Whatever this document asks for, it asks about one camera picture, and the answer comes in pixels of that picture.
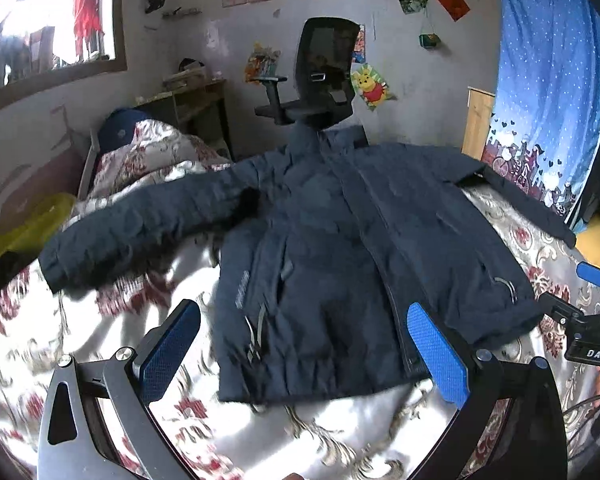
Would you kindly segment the dark navy padded jacket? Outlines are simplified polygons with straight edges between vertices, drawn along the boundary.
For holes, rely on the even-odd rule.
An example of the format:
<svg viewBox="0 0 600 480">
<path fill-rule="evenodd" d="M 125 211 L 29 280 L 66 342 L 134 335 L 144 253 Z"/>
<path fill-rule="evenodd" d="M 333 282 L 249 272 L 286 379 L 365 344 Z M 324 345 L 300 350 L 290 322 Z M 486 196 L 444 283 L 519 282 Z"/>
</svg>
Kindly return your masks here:
<svg viewBox="0 0 600 480">
<path fill-rule="evenodd" d="M 300 124 L 283 148 L 88 214 L 38 262 L 53 292 L 94 288 L 187 237 L 221 232 L 220 399 L 366 396 L 426 374 L 404 326 L 411 304 L 486 348 L 541 319 L 524 270 L 465 195 L 480 183 L 546 234 L 576 242 L 547 206 L 452 148 L 368 145 Z"/>
</svg>

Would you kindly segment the floral white red bed quilt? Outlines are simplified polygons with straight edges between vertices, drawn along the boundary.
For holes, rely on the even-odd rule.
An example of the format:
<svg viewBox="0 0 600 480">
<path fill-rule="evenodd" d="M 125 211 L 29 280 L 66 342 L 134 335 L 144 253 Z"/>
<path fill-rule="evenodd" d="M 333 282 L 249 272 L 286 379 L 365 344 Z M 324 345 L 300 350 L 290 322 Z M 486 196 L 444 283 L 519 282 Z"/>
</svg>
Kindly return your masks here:
<svg viewBox="0 0 600 480">
<path fill-rule="evenodd" d="M 194 136 L 143 120 L 130 143 L 104 157 L 82 217 L 144 186 L 222 169 Z M 600 288 L 580 280 L 578 252 L 548 236 L 487 185 L 466 190 L 536 292 L 600 314 Z M 143 274 L 89 292 L 53 294 L 32 263 L 0 291 L 0 450 L 23 479 L 36 475 L 38 434 L 53 371 L 65 358 L 109 359 L 133 347 L 184 299 L 212 315 L 220 274 L 217 236 L 186 240 Z M 164 397 L 152 406 L 178 452 L 204 479 L 404 479 L 440 436 L 452 408 L 423 380 L 374 396 L 292 408 L 218 398 L 219 367 L 202 326 Z"/>
</svg>

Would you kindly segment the yellow-green cloth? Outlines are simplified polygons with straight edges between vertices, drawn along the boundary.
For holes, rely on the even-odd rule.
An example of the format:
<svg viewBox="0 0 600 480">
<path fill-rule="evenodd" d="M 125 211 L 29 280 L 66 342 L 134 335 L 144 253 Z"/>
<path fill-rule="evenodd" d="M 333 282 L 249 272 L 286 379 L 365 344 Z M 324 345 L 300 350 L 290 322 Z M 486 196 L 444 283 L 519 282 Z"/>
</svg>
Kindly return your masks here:
<svg viewBox="0 0 600 480">
<path fill-rule="evenodd" d="M 58 193 L 41 200 L 19 226 L 0 234 L 0 259 L 9 252 L 36 256 L 70 217 L 76 198 Z"/>
</svg>

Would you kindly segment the light wooden board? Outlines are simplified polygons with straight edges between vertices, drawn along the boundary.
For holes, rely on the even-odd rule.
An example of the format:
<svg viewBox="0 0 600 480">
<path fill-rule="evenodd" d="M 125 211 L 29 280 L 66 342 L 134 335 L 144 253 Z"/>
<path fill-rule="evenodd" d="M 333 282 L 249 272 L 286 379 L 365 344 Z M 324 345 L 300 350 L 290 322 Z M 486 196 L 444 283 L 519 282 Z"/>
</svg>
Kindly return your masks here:
<svg viewBox="0 0 600 480">
<path fill-rule="evenodd" d="M 463 154 L 474 159 L 481 159 L 486 146 L 494 101 L 493 93 L 477 88 L 468 88 Z"/>
</svg>

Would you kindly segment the dark blue round pillow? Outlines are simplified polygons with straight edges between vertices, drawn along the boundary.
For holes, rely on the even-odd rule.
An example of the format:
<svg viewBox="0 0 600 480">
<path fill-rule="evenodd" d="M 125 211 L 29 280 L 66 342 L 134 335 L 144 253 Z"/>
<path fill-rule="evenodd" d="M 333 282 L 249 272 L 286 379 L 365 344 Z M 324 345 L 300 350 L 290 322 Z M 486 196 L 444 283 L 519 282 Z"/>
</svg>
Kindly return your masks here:
<svg viewBox="0 0 600 480">
<path fill-rule="evenodd" d="M 135 125 L 150 116 L 135 108 L 117 108 L 102 123 L 97 133 L 99 151 L 107 154 L 128 145 L 133 140 Z"/>
</svg>

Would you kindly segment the wooden desk with shelves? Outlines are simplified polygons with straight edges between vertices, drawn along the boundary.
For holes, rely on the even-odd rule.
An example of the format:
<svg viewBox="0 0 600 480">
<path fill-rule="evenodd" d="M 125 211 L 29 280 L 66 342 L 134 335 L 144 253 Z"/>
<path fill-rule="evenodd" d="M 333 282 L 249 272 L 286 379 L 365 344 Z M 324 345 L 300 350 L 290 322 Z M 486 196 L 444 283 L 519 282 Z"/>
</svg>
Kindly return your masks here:
<svg viewBox="0 0 600 480">
<path fill-rule="evenodd" d="M 137 98 L 134 108 L 182 133 L 198 136 L 221 155 L 234 159 L 224 79 L 212 79 L 197 88 L 186 87 L 163 91 L 151 98 Z"/>
</svg>

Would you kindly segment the Winnie the Pooh poster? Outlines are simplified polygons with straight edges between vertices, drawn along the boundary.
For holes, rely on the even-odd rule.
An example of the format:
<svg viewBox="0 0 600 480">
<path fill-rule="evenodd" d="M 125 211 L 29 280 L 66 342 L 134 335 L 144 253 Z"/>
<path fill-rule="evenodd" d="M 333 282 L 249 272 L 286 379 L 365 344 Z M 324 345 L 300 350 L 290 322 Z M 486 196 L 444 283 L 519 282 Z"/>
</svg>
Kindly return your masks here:
<svg viewBox="0 0 600 480">
<path fill-rule="evenodd" d="M 363 64 L 351 73 L 355 91 L 370 110 L 396 97 L 391 92 L 388 82 L 370 64 Z"/>
</svg>

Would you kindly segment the black mesh office chair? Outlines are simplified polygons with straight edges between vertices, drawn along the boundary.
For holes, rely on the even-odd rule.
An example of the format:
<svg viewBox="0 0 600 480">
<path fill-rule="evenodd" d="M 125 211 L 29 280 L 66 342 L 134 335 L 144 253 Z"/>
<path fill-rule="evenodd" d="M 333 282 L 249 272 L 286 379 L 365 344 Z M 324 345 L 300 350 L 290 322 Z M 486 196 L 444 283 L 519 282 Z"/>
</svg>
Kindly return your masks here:
<svg viewBox="0 0 600 480">
<path fill-rule="evenodd" d="M 256 107 L 254 114 L 278 126 L 303 122 L 316 130 L 326 130 L 352 116 L 351 66 L 359 32 L 360 25 L 346 18 L 309 18 L 294 63 L 298 99 L 280 99 L 278 85 L 285 77 L 257 76 L 254 80 L 265 86 L 268 104 Z"/>
</svg>

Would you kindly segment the colourful cartoon poster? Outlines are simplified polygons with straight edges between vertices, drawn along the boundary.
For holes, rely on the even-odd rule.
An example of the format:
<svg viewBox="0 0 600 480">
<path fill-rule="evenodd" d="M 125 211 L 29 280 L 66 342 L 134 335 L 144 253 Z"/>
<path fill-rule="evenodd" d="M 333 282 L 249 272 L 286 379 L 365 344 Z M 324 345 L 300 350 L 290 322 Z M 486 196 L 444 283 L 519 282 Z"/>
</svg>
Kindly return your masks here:
<svg viewBox="0 0 600 480">
<path fill-rule="evenodd" d="M 257 78 L 276 75 L 280 51 L 256 42 L 244 69 L 245 82 L 257 83 Z"/>
</svg>

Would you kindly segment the anime character poster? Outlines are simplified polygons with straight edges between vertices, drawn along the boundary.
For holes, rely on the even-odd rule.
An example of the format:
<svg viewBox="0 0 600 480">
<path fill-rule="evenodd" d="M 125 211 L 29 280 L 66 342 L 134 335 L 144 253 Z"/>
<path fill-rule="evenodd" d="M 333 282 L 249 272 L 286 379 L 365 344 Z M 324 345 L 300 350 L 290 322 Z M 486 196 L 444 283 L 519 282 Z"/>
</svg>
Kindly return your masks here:
<svg viewBox="0 0 600 480">
<path fill-rule="evenodd" d="M 358 26 L 358 36 L 352 53 L 352 62 L 356 64 L 366 63 L 366 33 L 365 26 Z"/>
</svg>

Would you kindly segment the wooden framed window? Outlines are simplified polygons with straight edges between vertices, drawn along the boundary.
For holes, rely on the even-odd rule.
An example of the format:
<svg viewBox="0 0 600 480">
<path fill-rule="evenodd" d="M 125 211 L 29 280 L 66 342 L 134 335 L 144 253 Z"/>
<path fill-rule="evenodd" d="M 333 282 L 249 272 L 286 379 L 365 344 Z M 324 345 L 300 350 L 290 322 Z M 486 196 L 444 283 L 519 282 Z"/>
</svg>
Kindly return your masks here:
<svg viewBox="0 0 600 480">
<path fill-rule="evenodd" d="M 128 68 L 122 0 L 99 0 L 102 32 L 76 55 L 73 0 L 0 0 L 0 110 L 38 92 Z"/>
</svg>

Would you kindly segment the red garment hanging outside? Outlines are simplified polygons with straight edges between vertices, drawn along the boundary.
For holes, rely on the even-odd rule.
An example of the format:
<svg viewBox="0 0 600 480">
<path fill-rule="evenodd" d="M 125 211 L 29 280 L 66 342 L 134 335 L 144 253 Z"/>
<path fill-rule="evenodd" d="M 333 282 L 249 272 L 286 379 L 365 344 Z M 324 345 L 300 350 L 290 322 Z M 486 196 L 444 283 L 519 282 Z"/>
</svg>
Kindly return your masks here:
<svg viewBox="0 0 600 480">
<path fill-rule="evenodd" d="M 83 58 L 84 44 L 93 34 L 102 32 L 99 15 L 99 0 L 73 0 L 73 36 L 76 40 L 76 55 Z"/>
</svg>

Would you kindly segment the green hanging wall pouch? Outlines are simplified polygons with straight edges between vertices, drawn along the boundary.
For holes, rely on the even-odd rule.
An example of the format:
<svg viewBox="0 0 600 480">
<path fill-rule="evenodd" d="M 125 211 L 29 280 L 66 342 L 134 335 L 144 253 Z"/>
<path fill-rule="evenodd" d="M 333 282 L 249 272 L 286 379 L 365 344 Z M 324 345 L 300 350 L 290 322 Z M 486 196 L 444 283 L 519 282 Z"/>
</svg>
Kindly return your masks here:
<svg viewBox="0 0 600 480">
<path fill-rule="evenodd" d="M 436 34 L 421 34 L 418 40 L 419 45 L 426 50 L 437 49 L 440 44 L 440 38 Z"/>
</svg>

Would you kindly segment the red paper on wall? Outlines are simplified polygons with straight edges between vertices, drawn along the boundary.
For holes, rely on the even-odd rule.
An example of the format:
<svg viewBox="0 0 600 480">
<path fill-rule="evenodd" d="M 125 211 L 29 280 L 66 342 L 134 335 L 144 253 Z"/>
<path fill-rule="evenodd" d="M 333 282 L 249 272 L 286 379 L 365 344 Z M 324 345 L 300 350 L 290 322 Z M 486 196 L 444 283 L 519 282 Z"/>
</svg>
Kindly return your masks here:
<svg viewBox="0 0 600 480">
<path fill-rule="evenodd" d="M 438 0 L 446 12 L 454 22 L 459 21 L 461 18 L 470 11 L 470 7 L 465 0 Z"/>
</svg>

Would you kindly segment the green photo on wall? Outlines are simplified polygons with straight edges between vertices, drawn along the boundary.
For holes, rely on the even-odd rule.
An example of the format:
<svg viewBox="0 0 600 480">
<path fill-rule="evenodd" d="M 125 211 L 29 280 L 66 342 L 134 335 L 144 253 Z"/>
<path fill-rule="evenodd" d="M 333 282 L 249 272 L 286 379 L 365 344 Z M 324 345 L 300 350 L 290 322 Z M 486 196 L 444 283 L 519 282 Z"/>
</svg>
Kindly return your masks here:
<svg viewBox="0 0 600 480">
<path fill-rule="evenodd" d="M 404 14 L 413 14 L 425 10 L 428 0 L 399 0 L 399 3 Z"/>
</svg>

